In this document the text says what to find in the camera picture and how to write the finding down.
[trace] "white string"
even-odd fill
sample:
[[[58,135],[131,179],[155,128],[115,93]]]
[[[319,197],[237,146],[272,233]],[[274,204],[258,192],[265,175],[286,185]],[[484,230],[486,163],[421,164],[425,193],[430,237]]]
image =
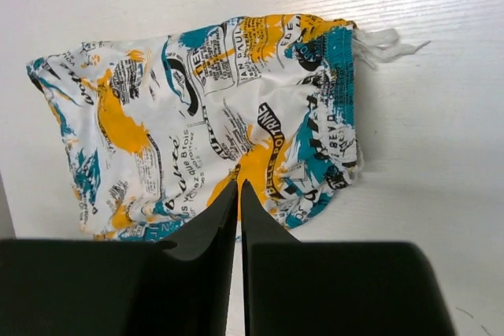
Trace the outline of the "white string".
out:
[[[415,54],[419,49],[428,45],[430,41],[418,46],[399,43],[399,34],[395,29],[365,32],[354,29],[352,38],[352,52],[354,57],[362,59],[372,68],[376,68],[375,60],[390,62],[403,55]]]

